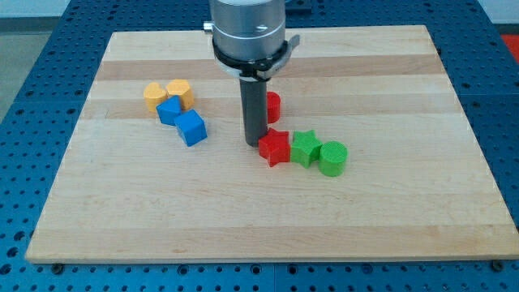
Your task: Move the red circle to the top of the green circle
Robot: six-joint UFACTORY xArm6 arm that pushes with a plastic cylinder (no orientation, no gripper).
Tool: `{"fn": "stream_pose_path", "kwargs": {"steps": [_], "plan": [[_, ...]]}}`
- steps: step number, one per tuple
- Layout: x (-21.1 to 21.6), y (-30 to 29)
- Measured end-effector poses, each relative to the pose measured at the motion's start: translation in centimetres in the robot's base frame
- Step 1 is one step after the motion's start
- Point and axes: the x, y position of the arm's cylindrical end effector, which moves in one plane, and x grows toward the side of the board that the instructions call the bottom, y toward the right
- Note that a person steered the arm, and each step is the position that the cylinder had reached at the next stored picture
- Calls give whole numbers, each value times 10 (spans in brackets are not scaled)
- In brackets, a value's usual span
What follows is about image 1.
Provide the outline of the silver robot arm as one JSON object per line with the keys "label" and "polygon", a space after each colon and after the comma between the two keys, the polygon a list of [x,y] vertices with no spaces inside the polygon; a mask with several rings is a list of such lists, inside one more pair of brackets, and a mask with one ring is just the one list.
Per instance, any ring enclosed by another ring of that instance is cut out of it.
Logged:
{"label": "silver robot arm", "polygon": [[215,58],[228,74],[266,82],[290,60],[300,36],[285,38],[283,0],[209,0]]}

